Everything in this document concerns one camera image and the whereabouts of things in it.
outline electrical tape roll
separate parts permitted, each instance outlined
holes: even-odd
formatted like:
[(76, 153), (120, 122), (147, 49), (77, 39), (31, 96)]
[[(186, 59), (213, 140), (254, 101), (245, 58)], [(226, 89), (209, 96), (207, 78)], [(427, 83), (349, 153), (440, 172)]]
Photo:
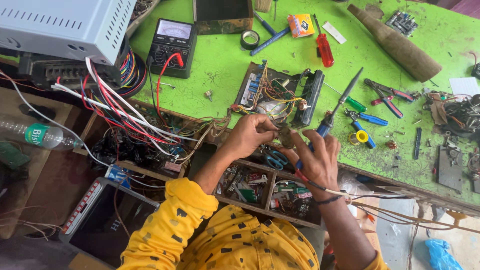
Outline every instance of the electrical tape roll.
[[(255, 41), (253, 43), (250, 43), (250, 42), (245, 40), (245, 38), (247, 38), (247, 37), (251, 37)], [(255, 32), (253, 30), (245, 30), (240, 35), (240, 45), (244, 49), (253, 50), (254, 48), (258, 47), (259, 42), (260, 42), (260, 36), (258, 35), (257, 32)]]

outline plastic bottle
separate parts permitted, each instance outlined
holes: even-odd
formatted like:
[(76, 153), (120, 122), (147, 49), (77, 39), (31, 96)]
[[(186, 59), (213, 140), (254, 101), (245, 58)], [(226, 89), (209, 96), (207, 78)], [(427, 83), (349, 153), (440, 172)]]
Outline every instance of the plastic bottle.
[(60, 151), (83, 146), (81, 140), (60, 127), (36, 123), (33, 118), (29, 121), (4, 114), (0, 114), (0, 136)]

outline person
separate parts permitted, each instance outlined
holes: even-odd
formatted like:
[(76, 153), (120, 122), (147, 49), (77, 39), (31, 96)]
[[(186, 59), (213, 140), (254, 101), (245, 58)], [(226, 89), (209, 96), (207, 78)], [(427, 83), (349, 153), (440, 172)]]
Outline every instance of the person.
[[(336, 160), (340, 143), (331, 135), (323, 139), (314, 130), (303, 134), (312, 142), (314, 152), (295, 130), (291, 135), (297, 152), (284, 148), (280, 151), (292, 164), (300, 158), (304, 164), (301, 171), (311, 181), (338, 191)], [(132, 234), (118, 269), (319, 269), (312, 245), (288, 221), (272, 219), (259, 223), (256, 217), (233, 205), (213, 215), (218, 201), (211, 194), (227, 167), (276, 137), (277, 128), (266, 115), (241, 117), (225, 143), (192, 181), (180, 178), (166, 183), (166, 200)], [(337, 195), (306, 185), (313, 199), (321, 202), (316, 207), (330, 234), (336, 267), (388, 269), (357, 225), (345, 200), (335, 200)], [(187, 246), (194, 229), (208, 218), (206, 229)]]

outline patterned yellow shirt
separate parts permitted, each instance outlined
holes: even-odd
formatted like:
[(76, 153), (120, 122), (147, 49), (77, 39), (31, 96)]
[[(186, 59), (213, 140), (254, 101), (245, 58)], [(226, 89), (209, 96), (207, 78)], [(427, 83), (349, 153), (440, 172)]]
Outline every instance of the patterned yellow shirt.
[[(169, 181), (166, 188), (166, 201), (132, 234), (119, 270), (319, 269), (312, 245), (288, 221), (260, 224), (233, 205), (219, 210), (187, 247), (193, 230), (212, 216), (218, 201), (187, 178)], [(378, 255), (366, 268), (386, 269)]]

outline green table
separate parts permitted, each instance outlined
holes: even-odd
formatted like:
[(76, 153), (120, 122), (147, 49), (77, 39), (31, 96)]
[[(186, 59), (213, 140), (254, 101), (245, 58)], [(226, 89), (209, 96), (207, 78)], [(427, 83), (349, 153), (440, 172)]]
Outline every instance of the green table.
[[(419, 27), (410, 40), (444, 67), (432, 79), (439, 87), (428, 81), (423, 84), (415, 81), (394, 62), (374, 41), (366, 28), (347, 11), (350, 3), (360, 8), (365, 8), (367, 4), (379, 7), (385, 13), (382, 22), (385, 22), (396, 10), (406, 10), (407, 13), (415, 16)], [(332, 134), (342, 143), (339, 162), (350, 169), (356, 168), (358, 172), (401, 186), (404, 190), (408, 189), (465, 208), (480, 210), (480, 194), (471, 191), (470, 181), (464, 181), (461, 194), (435, 182), (432, 168), (437, 159), (436, 146), (442, 144), (444, 138), (432, 131), (431, 114), (429, 111), (422, 110), (425, 98), (414, 103), (394, 99), (395, 105), (405, 115), (403, 119), (398, 119), (383, 104), (370, 106), (370, 101), (378, 96), (363, 83), (363, 79), (370, 78), (409, 93), (422, 92), (424, 87), (451, 92), (449, 78), (470, 77), (474, 60), (465, 52), (473, 52), (480, 48), (478, 30), (480, 21), (433, 5), (404, 0), (384, 0), (383, 2), (351, 0), (348, 4), (331, 0), (282, 0), (278, 2), (276, 21), (273, 20), (273, 8), (270, 13), (260, 13), (260, 15), (276, 31), (280, 31), (287, 26), (288, 14), (302, 13), (316, 13), (320, 25), (328, 20), (347, 39), (346, 43), (340, 45), (327, 34), (335, 59), (333, 67), (324, 68), (321, 59), (317, 58), (316, 36), (294, 39), (287, 34), (254, 57), (251, 57), (248, 51), (240, 50), (238, 34), (198, 36), (190, 78), (185, 80), (163, 77), (162, 82), (173, 84), (177, 88), (173, 90), (169, 86), (162, 87), (160, 106), (196, 118), (223, 117), (237, 95), (250, 61), (261, 63), (262, 59), (267, 59), (268, 67), (278, 71), (288, 70), (290, 74), (301, 73), (305, 68), (320, 69), (325, 73), (325, 81), (341, 92), (345, 90), (360, 67), (364, 67), (360, 81), (351, 96), (368, 107), (367, 113), (388, 120), (389, 124), (387, 127), (382, 127), (360, 120), (361, 125), (376, 142), (377, 148), (368, 149), (364, 145), (353, 146), (347, 141), (348, 134), (354, 131), (350, 125), (351, 119), (340, 111), (336, 115), (335, 127), (332, 130)], [(192, 0), (163, 1), (140, 25), (131, 39), (131, 46), (133, 51), (144, 59), (147, 57), (156, 23), (160, 17), (192, 23)], [(253, 24), (253, 30), (259, 33), (261, 42), (270, 37), (257, 20)], [(204, 96), (204, 92), (209, 89), (213, 90), (213, 102)], [(297, 93), (301, 91), (302, 88), (298, 87)], [(152, 100), (150, 85), (146, 84), (134, 98), (150, 103)], [(326, 86), (322, 87), (309, 128), (318, 126), (325, 111), (332, 110), (338, 98), (339, 95), (333, 90)], [(233, 114), (230, 127), (235, 125), (239, 117), (238, 114)], [(419, 119), (422, 119), (422, 122), (413, 125)], [(414, 160), (416, 128), (419, 126), (423, 128), (420, 158)], [(395, 130), (406, 134), (393, 133)], [(426, 147), (426, 141), (429, 138), (433, 147)], [(385, 143), (391, 139), (398, 143), (397, 150), (390, 150), (385, 146)], [(473, 150), (465, 145), (463, 149), (464, 152)], [(401, 160), (395, 159), (397, 153), (401, 156)], [(466, 162), (467, 155), (464, 157), (464, 164)]]

